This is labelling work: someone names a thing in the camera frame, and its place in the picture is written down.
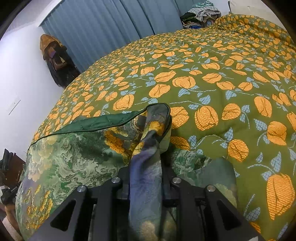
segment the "green quilted blanket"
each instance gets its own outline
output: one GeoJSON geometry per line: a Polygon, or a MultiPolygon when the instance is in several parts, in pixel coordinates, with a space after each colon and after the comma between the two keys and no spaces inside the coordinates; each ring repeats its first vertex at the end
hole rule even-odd
{"type": "MultiPolygon", "coordinates": [[[[65,193],[117,172],[100,166],[93,154],[85,167],[73,165],[73,155],[55,159],[52,166],[46,160],[53,149],[41,147],[33,158],[36,145],[45,139],[55,142],[49,135],[77,117],[129,114],[166,103],[172,116],[175,172],[199,185],[196,155],[224,157],[234,166],[239,211],[266,240],[279,239],[296,213],[295,49],[289,34],[275,24],[232,14],[205,29],[138,40],[95,62],[67,87],[34,136],[26,188],[23,184],[17,196],[24,237],[65,193]]],[[[113,150],[123,163],[130,162],[132,148],[113,150]]]]}
{"type": "Polygon", "coordinates": [[[118,240],[127,235],[129,240],[176,240],[176,209],[163,207],[161,201],[162,165],[178,170],[178,163],[172,163],[175,155],[190,165],[195,185],[214,184],[237,206],[230,162],[169,148],[170,135],[169,106],[152,104],[140,112],[78,118],[39,139],[30,147],[28,161],[42,160],[46,168],[39,172],[29,168],[17,200],[19,222],[26,224],[24,237],[32,235],[77,185],[99,186],[129,165],[129,226],[119,219],[118,240]]]}

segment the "light switch plate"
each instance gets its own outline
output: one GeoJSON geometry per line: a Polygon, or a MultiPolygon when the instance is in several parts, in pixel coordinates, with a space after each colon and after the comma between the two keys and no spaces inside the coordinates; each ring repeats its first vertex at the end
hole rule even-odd
{"type": "Polygon", "coordinates": [[[10,103],[10,105],[6,108],[6,112],[8,115],[14,110],[14,108],[17,106],[17,104],[20,102],[20,98],[18,96],[13,97],[13,101],[10,103]]]}

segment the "folded clothes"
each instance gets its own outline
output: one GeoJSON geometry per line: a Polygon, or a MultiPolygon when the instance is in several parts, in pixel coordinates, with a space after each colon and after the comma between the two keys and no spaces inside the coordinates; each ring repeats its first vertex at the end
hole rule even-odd
{"type": "Polygon", "coordinates": [[[206,23],[207,21],[211,21],[214,24],[217,18],[218,18],[217,14],[212,16],[206,16],[206,17],[203,17],[203,22],[206,23]]]}
{"type": "Polygon", "coordinates": [[[203,17],[212,16],[212,15],[220,15],[221,12],[218,8],[214,6],[206,6],[201,8],[192,8],[188,12],[194,13],[195,18],[199,21],[203,21],[203,17]]]}
{"type": "Polygon", "coordinates": [[[187,12],[187,13],[185,13],[184,15],[182,15],[181,17],[180,17],[180,19],[181,19],[181,21],[187,21],[187,20],[190,20],[190,19],[193,19],[193,18],[195,18],[195,14],[194,13],[191,13],[191,12],[187,12]]]}
{"type": "Polygon", "coordinates": [[[193,26],[203,28],[203,24],[202,24],[201,22],[199,22],[199,23],[188,23],[188,24],[183,24],[183,27],[184,27],[184,28],[191,28],[191,27],[193,27],[193,26]]]}
{"type": "Polygon", "coordinates": [[[199,29],[199,28],[202,28],[202,26],[190,26],[189,28],[199,29]]]}
{"type": "Polygon", "coordinates": [[[207,6],[214,6],[214,4],[211,3],[210,1],[205,1],[205,2],[199,2],[197,4],[194,4],[192,7],[200,8],[200,7],[207,7],[207,6]]]}

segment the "pillow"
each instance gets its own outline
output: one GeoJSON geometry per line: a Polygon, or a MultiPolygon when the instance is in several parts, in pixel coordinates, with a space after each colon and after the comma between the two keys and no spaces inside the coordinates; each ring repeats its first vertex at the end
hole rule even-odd
{"type": "Polygon", "coordinates": [[[285,29],[278,17],[261,0],[230,0],[230,9],[234,14],[255,15],[285,29]]]}

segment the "pile of clothes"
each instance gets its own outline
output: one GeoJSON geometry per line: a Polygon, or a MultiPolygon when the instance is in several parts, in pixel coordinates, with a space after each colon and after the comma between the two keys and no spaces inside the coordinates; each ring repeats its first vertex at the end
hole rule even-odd
{"type": "Polygon", "coordinates": [[[184,28],[205,28],[212,25],[221,12],[210,1],[194,4],[192,9],[180,17],[184,28]]]}

